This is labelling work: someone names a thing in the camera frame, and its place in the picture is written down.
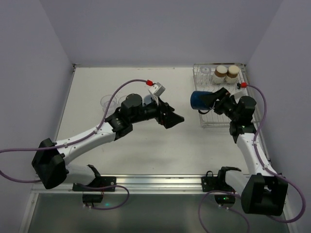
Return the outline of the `white ceramic footed cup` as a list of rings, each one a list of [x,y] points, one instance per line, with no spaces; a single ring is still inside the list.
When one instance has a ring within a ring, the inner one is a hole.
[[[153,101],[152,96],[151,95],[147,95],[143,98],[143,105],[148,105]]]

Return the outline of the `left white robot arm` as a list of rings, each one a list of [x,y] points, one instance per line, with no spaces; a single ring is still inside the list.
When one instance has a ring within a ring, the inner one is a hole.
[[[46,189],[53,189],[63,183],[76,184],[90,190],[99,189],[104,182],[95,166],[70,163],[98,146],[126,136],[133,130],[133,124],[150,119],[155,119],[165,129],[184,122],[184,118],[174,113],[174,108],[168,103],[152,100],[145,104],[140,95],[130,94],[101,126],[67,140],[43,140],[32,160],[32,166]]]

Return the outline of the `clear faceted glass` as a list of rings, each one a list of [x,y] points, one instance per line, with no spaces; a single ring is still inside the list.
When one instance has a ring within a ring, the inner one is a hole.
[[[126,100],[126,98],[127,98],[127,96],[126,96],[126,95],[121,96],[121,97],[119,98],[119,100],[118,100],[118,106],[119,106],[119,107],[121,107],[122,102],[123,102],[123,101],[125,101],[125,100]]]

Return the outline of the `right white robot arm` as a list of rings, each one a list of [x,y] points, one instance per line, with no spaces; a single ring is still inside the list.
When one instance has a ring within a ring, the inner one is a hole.
[[[206,177],[212,190],[236,191],[241,197],[242,209],[247,214],[280,216],[283,212],[288,184],[275,176],[259,142],[253,120],[256,101],[250,96],[239,100],[225,88],[216,92],[198,91],[191,106],[199,111],[213,110],[230,119],[229,132],[245,159],[249,177],[236,167],[223,166],[217,177]]]

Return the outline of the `dark blue mug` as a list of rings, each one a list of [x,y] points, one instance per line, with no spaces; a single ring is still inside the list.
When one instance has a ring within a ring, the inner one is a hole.
[[[190,97],[190,106],[193,110],[197,110],[200,114],[205,115],[208,113],[209,109],[202,109],[201,101],[199,100],[199,95],[203,91],[194,91]]]

